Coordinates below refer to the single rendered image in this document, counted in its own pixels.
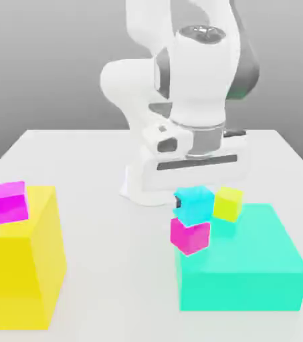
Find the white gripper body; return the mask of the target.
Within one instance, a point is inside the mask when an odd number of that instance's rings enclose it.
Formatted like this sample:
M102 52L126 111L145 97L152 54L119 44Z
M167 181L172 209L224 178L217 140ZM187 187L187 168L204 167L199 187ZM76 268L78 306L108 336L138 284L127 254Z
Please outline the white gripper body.
M237 180L247 173L247 142L225 142L221 150L202 160L159 160L145 146L141 156L145 190L215 185Z

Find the small cyan cube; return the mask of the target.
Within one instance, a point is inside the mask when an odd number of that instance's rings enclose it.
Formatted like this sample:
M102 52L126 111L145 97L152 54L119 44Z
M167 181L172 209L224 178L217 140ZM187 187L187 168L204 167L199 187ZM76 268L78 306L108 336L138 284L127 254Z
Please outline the small cyan cube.
M173 214L186 227L211 220L215 195L206 186L177 188L173 195L182 202L180 208L173 209Z

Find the small pink cube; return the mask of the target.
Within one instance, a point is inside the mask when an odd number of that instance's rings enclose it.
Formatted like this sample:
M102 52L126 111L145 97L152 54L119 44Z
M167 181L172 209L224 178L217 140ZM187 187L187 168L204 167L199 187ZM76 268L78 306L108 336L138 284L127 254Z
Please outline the small pink cube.
M210 230L210 222L186 227L178 218L173 218L170 241L184 255L189 256L209 246Z

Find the small yellow-green cube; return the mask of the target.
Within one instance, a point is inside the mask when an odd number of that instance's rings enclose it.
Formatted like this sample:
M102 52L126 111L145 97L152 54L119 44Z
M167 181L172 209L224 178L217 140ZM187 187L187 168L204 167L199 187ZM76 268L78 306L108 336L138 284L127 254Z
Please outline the small yellow-green cube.
M235 222L243 206L243 192L241 190L222 186L215 193L213 216L229 222Z

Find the small magenta cube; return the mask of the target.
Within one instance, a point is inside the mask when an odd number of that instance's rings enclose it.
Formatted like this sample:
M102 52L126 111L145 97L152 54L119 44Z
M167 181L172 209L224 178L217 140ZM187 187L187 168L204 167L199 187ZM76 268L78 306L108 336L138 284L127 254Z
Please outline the small magenta cube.
M0 184L0 224L29 218L27 189L24 181Z

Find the large turquoise box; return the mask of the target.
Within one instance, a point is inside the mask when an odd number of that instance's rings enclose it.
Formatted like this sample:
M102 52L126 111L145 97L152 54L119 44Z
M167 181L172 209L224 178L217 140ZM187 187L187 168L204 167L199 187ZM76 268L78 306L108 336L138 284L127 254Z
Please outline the large turquoise box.
M209 246L175 251L181 311L299 311L303 260L270 204L245 204L237 222L214 218Z

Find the large yellow box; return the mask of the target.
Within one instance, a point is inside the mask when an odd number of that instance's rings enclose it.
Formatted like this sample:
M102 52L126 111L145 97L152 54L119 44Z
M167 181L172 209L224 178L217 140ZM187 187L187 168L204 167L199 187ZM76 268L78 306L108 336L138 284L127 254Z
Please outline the large yellow box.
M48 329L66 274L53 186L28 186L29 219L0 224L0 330Z

